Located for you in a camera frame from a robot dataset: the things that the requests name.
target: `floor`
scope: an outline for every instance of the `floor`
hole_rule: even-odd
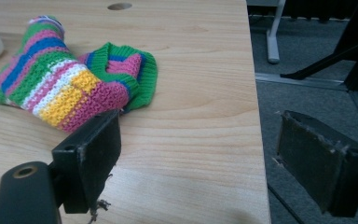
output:
[[[271,23],[271,17],[250,18],[255,72],[259,77],[292,73],[331,54],[347,25],[347,21],[320,23],[317,20],[284,18],[278,32],[281,62],[270,64],[265,32]],[[343,61],[312,78],[340,82],[353,65],[354,62]],[[256,86],[272,223],[358,223],[358,212],[353,218],[322,214],[296,179],[276,162],[280,114],[284,110],[313,116],[358,142],[358,106],[353,96],[340,89],[292,85],[263,78],[257,78]]]

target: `table surface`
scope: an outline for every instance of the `table surface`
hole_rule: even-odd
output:
[[[251,37],[243,0],[0,0],[0,68],[27,22],[54,15],[75,54],[110,41],[151,52],[158,84],[150,106],[120,121],[122,153],[98,223],[270,223]],[[0,105],[0,176],[50,163],[68,134]],[[67,215],[63,223],[87,223]]]

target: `knitted fabric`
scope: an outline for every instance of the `knitted fabric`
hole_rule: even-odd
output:
[[[137,61],[139,59],[141,59],[139,71],[119,68],[123,66],[123,63]],[[130,46],[118,47],[111,43],[106,43],[100,49],[78,57],[78,60],[84,63],[95,76],[104,81],[109,80],[109,76],[106,72],[115,71],[116,69],[118,69],[116,70],[117,72],[128,73],[137,79],[139,91],[124,107],[125,112],[144,105],[149,105],[152,101],[158,75],[156,60],[152,54],[134,49]]]
[[[98,113],[123,108],[139,86],[137,76],[122,68],[104,73],[103,80],[97,78],[70,53],[63,36],[53,17],[30,20],[21,48],[0,72],[0,104],[17,105],[72,132]],[[103,53],[107,58],[108,49],[101,48]],[[131,62],[126,67],[140,68],[139,61]],[[93,69],[105,70],[105,64],[96,63]]]

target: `yellow stripe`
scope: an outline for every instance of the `yellow stripe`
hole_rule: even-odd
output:
[[[40,118],[50,125],[57,127],[81,98],[81,90],[72,86],[66,86],[48,103],[46,108],[40,111]]]
[[[99,81],[100,79],[87,69],[81,71],[76,77],[72,78],[71,84],[72,86],[85,91],[87,94],[90,94]]]

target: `striped knitted sock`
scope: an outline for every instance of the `striped knitted sock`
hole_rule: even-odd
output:
[[[104,80],[94,76],[69,52],[63,35],[55,18],[30,20],[21,48],[0,72],[0,104],[17,105],[72,132],[98,113],[123,108],[139,87],[127,73],[105,73]],[[105,64],[94,65],[105,69]]]
[[[125,112],[149,105],[152,101],[158,75],[156,60],[152,54],[130,46],[118,47],[111,43],[106,43],[100,49],[78,57],[78,60],[84,63],[101,80],[108,78],[106,72],[126,72],[136,78],[139,84],[139,91],[124,107]],[[139,71],[128,70],[126,64],[138,60],[141,60]],[[101,63],[106,67],[104,70],[101,70]]]

